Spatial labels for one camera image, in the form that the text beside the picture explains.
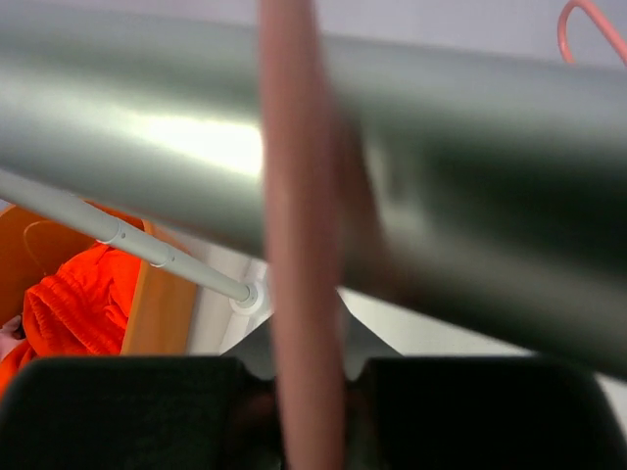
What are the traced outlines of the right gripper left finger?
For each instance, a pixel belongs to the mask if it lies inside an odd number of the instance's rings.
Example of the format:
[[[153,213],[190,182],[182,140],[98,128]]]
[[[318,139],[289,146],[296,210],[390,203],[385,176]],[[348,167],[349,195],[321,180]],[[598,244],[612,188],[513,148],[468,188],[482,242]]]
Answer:
[[[1,403],[5,469],[280,469],[269,329],[223,355],[38,359]]]

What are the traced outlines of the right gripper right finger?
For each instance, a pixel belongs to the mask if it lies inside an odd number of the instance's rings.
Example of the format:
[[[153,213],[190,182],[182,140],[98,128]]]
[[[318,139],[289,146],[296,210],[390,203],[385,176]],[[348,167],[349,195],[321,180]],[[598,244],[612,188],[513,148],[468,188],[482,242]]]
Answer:
[[[351,469],[622,469],[626,442],[588,370],[410,320],[355,294],[347,307]]]

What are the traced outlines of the orange shorts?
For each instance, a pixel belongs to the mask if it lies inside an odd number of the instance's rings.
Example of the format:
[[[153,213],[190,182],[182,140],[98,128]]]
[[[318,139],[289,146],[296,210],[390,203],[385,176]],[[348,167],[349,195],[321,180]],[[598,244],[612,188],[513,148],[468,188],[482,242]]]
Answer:
[[[140,264],[95,244],[26,290],[24,340],[1,360],[1,389],[38,358],[120,354]]]

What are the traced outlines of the pink patterned shorts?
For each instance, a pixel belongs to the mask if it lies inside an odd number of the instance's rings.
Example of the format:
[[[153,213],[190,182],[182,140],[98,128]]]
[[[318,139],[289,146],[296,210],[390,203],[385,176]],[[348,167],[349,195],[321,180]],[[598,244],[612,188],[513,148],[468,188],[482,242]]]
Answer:
[[[0,360],[3,360],[23,340],[23,317],[19,314],[14,316],[1,326]]]

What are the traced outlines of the pink hanger of orange shorts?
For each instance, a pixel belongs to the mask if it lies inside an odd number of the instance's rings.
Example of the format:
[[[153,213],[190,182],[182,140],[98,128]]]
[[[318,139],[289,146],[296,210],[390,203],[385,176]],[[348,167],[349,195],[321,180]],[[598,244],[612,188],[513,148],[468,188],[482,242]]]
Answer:
[[[286,460],[292,469],[341,469],[339,175],[353,168],[358,140],[327,79],[314,2],[261,2],[259,53],[265,253]]]

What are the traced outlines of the pink hanger of patterned shorts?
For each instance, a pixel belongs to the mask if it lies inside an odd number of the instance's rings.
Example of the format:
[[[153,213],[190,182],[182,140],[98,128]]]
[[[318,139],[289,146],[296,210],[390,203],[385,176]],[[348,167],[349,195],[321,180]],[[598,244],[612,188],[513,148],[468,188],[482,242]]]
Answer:
[[[626,67],[626,36],[596,1],[566,1],[557,17],[556,43],[568,64]]]

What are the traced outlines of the orange plastic laundry basket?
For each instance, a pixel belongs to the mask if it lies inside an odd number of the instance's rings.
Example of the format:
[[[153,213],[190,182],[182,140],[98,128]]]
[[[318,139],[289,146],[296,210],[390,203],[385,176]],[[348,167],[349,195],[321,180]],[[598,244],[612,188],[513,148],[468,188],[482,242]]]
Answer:
[[[24,292],[95,239],[32,211],[1,210],[1,322],[23,310]],[[186,351],[197,285],[143,261],[121,352],[178,355]]]

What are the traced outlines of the white metal clothes rack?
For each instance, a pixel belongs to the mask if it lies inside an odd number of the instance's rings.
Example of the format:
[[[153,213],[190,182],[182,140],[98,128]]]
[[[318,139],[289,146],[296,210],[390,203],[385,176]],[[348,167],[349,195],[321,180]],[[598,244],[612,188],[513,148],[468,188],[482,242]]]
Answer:
[[[389,285],[346,284],[626,374],[626,75],[329,37]],[[257,35],[246,26],[1,5],[1,170],[258,256]]]

